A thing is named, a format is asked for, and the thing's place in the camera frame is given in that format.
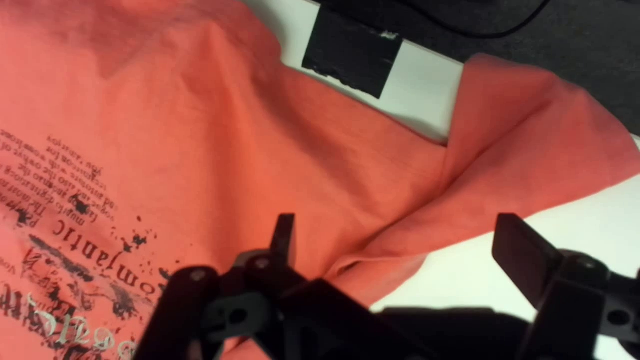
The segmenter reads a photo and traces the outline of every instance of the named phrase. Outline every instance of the gray carpet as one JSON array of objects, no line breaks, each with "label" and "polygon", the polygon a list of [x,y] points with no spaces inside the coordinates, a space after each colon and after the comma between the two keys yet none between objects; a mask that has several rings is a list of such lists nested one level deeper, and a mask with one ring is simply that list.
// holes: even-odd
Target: gray carpet
[{"label": "gray carpet", "polygon": [[[487,53],[552,70],[586,88],[632,133],[640,135],[640,4],[551,0],[520,32],[499,40],[473,40],[440,29],[389,1],[364,0],[366,9],[359,7],[357,12],[377,13],[373,16],[380,26],[459,61]],[[524,20],[541,0],[413,1],[459,28],[496,32]]]}]

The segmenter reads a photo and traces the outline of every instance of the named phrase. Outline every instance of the orange t-shirt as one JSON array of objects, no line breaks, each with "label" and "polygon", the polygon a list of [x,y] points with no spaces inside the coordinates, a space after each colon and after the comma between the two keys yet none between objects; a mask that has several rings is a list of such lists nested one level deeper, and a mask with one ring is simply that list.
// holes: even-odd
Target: orange t-shirt
[{"label": "orange t-shirt", "polygon": [[442,145],[283,66],[235,0],[2,2],[0,49],[2,360],[131,358],[172,272],[226,272],[279,213],[295,269],[370,304],[500,211],[640,171],[548,72],[472,59]]}]

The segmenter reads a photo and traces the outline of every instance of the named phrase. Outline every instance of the black tape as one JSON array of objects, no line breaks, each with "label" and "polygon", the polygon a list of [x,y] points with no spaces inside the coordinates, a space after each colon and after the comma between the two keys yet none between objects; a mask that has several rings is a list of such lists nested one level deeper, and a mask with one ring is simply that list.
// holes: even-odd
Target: black tape
[{"label": "black tape", "polygon": [[302,67],[380,98],[402,38],[321,6]]}]

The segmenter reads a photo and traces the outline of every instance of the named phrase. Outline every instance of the black cable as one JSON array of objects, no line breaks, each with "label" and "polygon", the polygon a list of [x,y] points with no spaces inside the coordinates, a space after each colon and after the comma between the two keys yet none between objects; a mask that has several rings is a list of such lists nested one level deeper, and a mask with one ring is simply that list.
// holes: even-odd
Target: black cable
[{"label": "black cable", "polygon": [[537,18],[538,15],[542,12],[542,10],[544,10],[547,7],[547,5],[549,4],[550,1],[551,0],[542,0],[542,3],[538,6],[537,9],[535,9],[531,13],[531,15],[529,15],[528,18],[526,18],[523,22],[519,23],[518,25],[514,26],[513,28],[511,28],[511,29],[509,29],[507,31],[502,31],[500,33],[482,34],[482,33],[474,33],[473,31],[467,31],[467,30],[464,30],[464,29],[457,28],[456,26],[447,24],[446,22],[438,19],[434,15],[431,15],[427,10],[418,7],[411,0],[396,0],[397,3],[408,7],[409,9],[415,11],[416,13],[420,14],[421,16],[427,18],[427,20],[431,21],[432,23],[436,24],[437,26],[440,26],[441,28],[443,28],[443,29],[445,29],[447,31],[450,31],[452,33],[461,35],[461,36],[466,37],[466,38],[476,38],[476,39],[496,39],[496,38],[508,37],[509,35],[519,31],[522,28],[524,28],[526,25],[529,25],[529,23],[532,22],[535,18]]}]

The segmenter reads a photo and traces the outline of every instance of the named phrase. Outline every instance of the white table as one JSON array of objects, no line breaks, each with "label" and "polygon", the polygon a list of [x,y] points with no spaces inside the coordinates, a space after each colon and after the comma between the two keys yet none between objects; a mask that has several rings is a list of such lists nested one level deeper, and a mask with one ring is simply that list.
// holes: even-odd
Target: white table
[{"label": "white table", "polygon": [[[446,140],[463,65],[404,41],[380,99],[301,68],[319,5],[307,0],[242,0],[273,31],[282,62],[396,118],[434,140]],[[612,271],[635,277],[640,267],[640,176],[527,219],[560,249],[588,253]],[[372,306],[492,307],[532,320],[535,311],[491,256],[493,234],[430,254],[419,272]],[[599,359],[632,359],[616,340],[600,336]]]}]

